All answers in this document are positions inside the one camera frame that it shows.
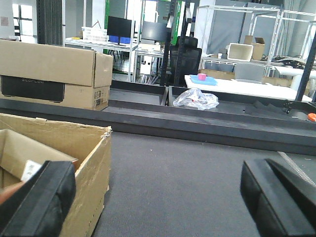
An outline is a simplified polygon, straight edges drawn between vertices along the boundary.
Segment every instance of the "white storage box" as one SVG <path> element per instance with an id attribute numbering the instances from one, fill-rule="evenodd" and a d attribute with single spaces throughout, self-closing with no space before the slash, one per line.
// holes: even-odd
<path id="1" fill-rule="evenodd" d="M 230 43 L 227 46 L 227 59 L 250 62 L 253 46 L 241 43 Z"/>

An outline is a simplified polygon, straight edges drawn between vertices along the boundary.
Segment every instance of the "plastic bag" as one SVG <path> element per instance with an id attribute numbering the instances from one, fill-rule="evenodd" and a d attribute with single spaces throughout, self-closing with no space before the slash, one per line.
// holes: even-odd
<path id="1" fill-rule="evenodd" d="M 215 108 L 218 104 L 218 98 L 215 95 L 202 93 L 202 91 L 197 88 L 183 92 L 173 101 L 173 106 L 186 105 L 195 107 L 198 110 L 209 110 Z"/>

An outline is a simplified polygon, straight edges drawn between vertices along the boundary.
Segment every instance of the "orange object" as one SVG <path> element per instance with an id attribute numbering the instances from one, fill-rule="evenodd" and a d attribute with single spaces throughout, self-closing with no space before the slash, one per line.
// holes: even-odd
<path id="1" fill-rule="evenodd" d="M 308 119 L 310 121 L 316 122 L 316 114 L 314 114 L 314 113 L 308 114 Z"/>

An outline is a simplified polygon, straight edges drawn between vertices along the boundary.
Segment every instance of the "white basket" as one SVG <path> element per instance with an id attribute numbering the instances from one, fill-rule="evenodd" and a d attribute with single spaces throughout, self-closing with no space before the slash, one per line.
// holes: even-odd
<path id="1" fill-rule="evenodd" d="M 109 41 L 107 30 L 92 27 L 82 27 L 82 36 L 84 42 L 103 44 Z"/>

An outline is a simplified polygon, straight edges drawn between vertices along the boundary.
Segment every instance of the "cable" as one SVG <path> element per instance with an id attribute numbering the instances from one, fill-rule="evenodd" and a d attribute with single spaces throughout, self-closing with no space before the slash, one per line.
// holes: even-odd
<path id="1" fill-rule="evenodd" d="M 284 152 L 278 152 L 279 155 L 295 170 L 295 172 L 307 183 L 316 187 L 316 183 Z"/>

